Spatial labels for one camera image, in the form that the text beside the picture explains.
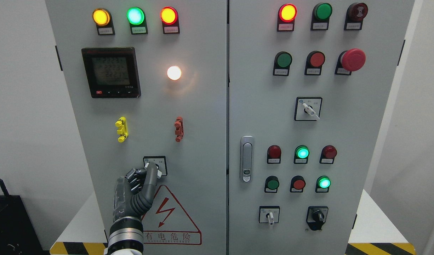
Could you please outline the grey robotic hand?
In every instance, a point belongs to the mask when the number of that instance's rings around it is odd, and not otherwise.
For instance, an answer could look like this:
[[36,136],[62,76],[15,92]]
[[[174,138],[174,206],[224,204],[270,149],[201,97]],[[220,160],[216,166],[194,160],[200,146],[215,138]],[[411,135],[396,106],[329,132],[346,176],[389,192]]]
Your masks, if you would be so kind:
[[128,216],[140,218],[147,213],[161,175],[156,164],[150,162],[142,169],[133,168],[119,177],[115,185],[113,222]]

